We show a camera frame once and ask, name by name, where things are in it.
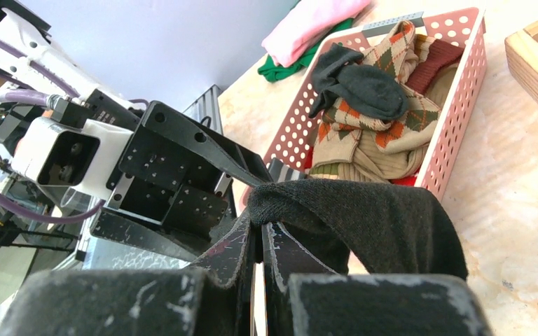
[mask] folded clothing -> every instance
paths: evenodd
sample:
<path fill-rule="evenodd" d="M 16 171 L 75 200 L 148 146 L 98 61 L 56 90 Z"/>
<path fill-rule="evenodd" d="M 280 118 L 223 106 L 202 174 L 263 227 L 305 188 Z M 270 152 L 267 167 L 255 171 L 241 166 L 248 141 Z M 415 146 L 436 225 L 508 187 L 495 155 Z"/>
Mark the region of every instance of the folded clothing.
<path fill-rule="evenodd" d="M 290 67 L 330 28 L 355 17 L 369 3 L 370 0 L 301 0 L 261 45 L 275 65 Z"/>
<path fill-rule="evenodd" d="M 333 106 L 339 97 L 363 116 L 378 120 L 395 120 L 407 111 L 407 100 L 395 75 L 380 67 L 353 63 L 363 58 L 361 52 L 336 43 L 320 55 L 311 73 L 312 86 L 318 92 L 310 107 L 311 118 Z"/>
<path fill-rule="evenodd" d="M 467 279 L 461 243 L 428 190 L 381 183 L 305 179 L 255 188 L 253 225 L 281 221 L 336 272 L 350 250 L 371 273 L 449 274 Z"/>
<path fill-rule="evenodd" d="M 341 30 L 349 29 L 352 27 L 352 24 L 354 23 L 354 19 L 347 19 L 340 23 L 338 23 L 333 29 L 331 29 L 325 37 L 328 35 L 339 32 Z M 262 75 L 265 77 L 265 79 L 270 82 L 274 83 L 278 80 L 282 80 L 285 78 L 290 77 L 291 75 L 295 74 L 296 72 L 300 71 L 303 67 L 310 66 L 310 63 L 312 62 L 312 59 L 315 58 L 315 54 L 319 50 L 319 47 L 321 45 L 323 39 L 316 42 L 310 49 L 306 50 L 300 58 L 298 58 L 291 66 L 284 67 L 282 65 L 275 65 L 273 63 L 273 58 L 271 56 L 267 56 L 267 60 L 265 61 L 265 64 L 263 64 L 260 68 L 258 68 L 257 72 L 259 75 Z"/>

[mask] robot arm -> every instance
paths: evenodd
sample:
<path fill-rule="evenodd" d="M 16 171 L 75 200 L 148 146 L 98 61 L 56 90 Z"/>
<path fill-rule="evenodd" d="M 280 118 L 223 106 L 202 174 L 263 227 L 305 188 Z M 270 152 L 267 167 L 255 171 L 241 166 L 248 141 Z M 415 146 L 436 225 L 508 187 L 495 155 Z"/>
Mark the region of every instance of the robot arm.
<path fill-rule="evenodd" d="M 97 90 L 124 109 L 136 108 L 74 64 L 47 35 L 48 28 L 17 2 L 0 1 L 0 70 L 39 92 L 84 102 Z"/>

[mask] cable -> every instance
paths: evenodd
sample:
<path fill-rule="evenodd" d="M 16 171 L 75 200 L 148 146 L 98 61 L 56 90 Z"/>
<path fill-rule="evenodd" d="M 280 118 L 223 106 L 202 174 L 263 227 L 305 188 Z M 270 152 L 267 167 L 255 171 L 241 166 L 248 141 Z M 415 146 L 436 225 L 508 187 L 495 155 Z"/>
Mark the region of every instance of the cable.
<path fill-rule="evenodd" d="M 21 103 L 21 104 L 33 104 L 39 106 L 52 106 L 56 99 L 60 98 L 58 95 L 48 95 L 37 91 L 32 90 L 0 90 L 0 102 L 1 103 Z M 52 217 L 45 216 L 39 213 L 34 213 L 15 202 L 9 200 L 5 195 L 0 193 L 0 206 L 13 212 L 14 214 L 32 219 L 34 221 L 42 223 L 52 223 L 52 224 L 72 224 L 81 222 L 86 218 L 94 216 L 104 205 L 104 200 L 101 200 L 96 206 L 86 211 L 85 213 L 70 216 L 70 217 Z"/>
<path fill-rule="evenodd" d="M 27 57 L 26 54 L 19 51 L 18 49 L 15 49 L 13 46 L 3 42 L 0 40 L 0 49 L 5 50 L 6 52 L 10 53 L 12 56 L 17 58 Z M 30 67 L 39 72 L 42 76 L 46 77 L 48 80 L 53 82 L 56 86 L 61 88 L 67 95 L 75 98 L 79 97 L 79 93 L 75 91 L 71 86 L 69 86 L 67 83 L 65 83 L 61 78 L 58 78 L 55 74 L 47 70 L 44 66 L 36 63 L 35 61 L 31 61 L 29 63 Z"/>
<path fill-rule="evenodd" d="M 132 102 L 133 104 L 145 104 L 145 106 L 149 105 L 149 101 L 147 101 L 146 99 L 142 99 L 142 98 L 129 99 L 129 102 Z"/>
<path fill-rule="evenodd" d="M 207 128 L 211 128 L 212 127 L 212 117 L 206 115 L 205 117 L 203 117 L 203 119 L 201 119 L 201 121 L 199 123 L 201 125 L 207 127 Z"/>

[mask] table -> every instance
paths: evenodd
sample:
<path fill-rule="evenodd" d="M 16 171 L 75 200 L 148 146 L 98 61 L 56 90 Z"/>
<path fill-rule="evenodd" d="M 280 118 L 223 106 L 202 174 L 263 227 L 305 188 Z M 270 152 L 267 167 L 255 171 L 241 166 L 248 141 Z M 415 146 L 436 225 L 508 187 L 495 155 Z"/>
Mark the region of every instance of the table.
<path fill-rule="evenodd" d="M 474 4 L 380 1 L 357 23 L 421 10 L 436 15 Z M 488 71 L 442 204 L 462 240 L 468 284 L 494 333 L 538 335 L 538 105 L 510 75 L 504 52 L 509 34 L 538 19 L 538 1 L 485 4 Z M 302 71 L 268 83 L 256 73 L 264 61 L 259 60 L 219 97 L 224 134 L 261 155 L 303 78 Z M 243 190 L 241 183 L 235 183 L 236 197 Z M 350 270 L 365 272 L 355 262 Z"/>

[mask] perforated basket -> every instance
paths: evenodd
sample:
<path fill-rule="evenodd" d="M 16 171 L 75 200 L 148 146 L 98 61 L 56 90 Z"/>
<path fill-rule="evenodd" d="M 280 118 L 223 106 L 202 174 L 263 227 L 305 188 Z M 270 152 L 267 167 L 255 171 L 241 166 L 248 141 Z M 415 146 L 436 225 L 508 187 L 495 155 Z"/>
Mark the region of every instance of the perforated basket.
<path fill-rule="evenodd" d="M 465 48 L 415 182 L 416 187 L 430 190 L 441 200 L 487 67 L 483 42 L 485 24 L 483 10 L 478 8 L 466 8 L 424 17 L 424 24 L 428 36 Z M 263 158 L 267 165 L 271 159 L 278 158 L 291 168 L 303 169 L 310 150 L 310 144 L 307 143 L 308 134 L 320 120 L 320 117 L 314 119 L 308 117 L 310 107 L 317 96 L 312 89 L 310 74 L 317 63 L 318 56 L 325 53 L 333 43 L 342 43 L 348 48 L 359 51 L 369 48 L 370 44 L 365 37 L 365 32 L 365 27 L 340 31 L 330 35 L 320 45 L 319 51 L 306 71 L 294 102 Z M 242 196 L 242 205 L 246 205 L 248 194 L 249 189 Z"/>

